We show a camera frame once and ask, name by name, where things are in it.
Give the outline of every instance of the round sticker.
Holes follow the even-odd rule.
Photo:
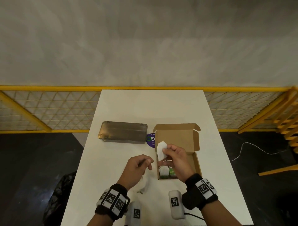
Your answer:
[[[146,142],[150,147],[155,148],[155,133],[147,134]]]

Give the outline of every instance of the black cable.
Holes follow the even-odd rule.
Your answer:
[[[191,214],[191,213],[184,213],[184,215],[191,215],[191,216],[195,216],[195,217],[197,217],[197,218],[200,218],[201,220],[203,220],[203,221],[204,221],[204,219],[203,219],[203,218],[201,218],[201,217],[199,217],[199,216],[196,216],[196,215],[193,215],[193,214]]]

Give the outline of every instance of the open cardboard box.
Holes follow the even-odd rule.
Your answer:
[[[187,159],[193,170],[200,174],[201,169],[196,151],[200,150],[199,133],[200,127],[195,123],[184,124],[157,124],[153,132],[155,132],[155,152],[157,159],[157,145],[159,142],[166,142],[167,144],[175,144],[186,150]],[[159,177],[159,167],[157,166],[158,179],[164,179]]]

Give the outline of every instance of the left hand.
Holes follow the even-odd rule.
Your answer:
[[[131,189],[140,181],[142,175],[145,173],[146,168],[152,170],[152,162],[154,162],[154,160],[144,154],[131,157],[128,160],[117,184],[121,184],[127,190]]]

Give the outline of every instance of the white cable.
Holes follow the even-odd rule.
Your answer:
[[[241,151],[242,151],[242,147],[243,147],[243,145],[245,144],[245,143],[248,143],[248,144],[251,144],[251,145],[253,145],[253,146],[256,146],[256,145],[254,145],[254,144],[252,144],[252,143],[249,143],[249,142],[244,142],[242,145],[241,145],[241,149],[240,149],[240,153],[239,153],[239,156],[238,157],[236,157],[235,159],[233,159],[233,160],[231,160],[230,162],[232,162],[232,161],[234,161],[234,160],[236,160],[237,158],[239,158],[240,157],[240,155],[241,155]],[[264,151],[264,150],[262,150],[262,149],[260,149],[261,151],[263,151],[263,152],[265,152],[266,154],[270,154],[270,155],[273,155],[273,154],[278,154],[278,153],[281,153],[281,152],[285,152],[285,151],[287,151],[287,150],[284,150],[284,151],[279,151],[279,152],[277,152],[277,153],[267,153],[266,151]]]

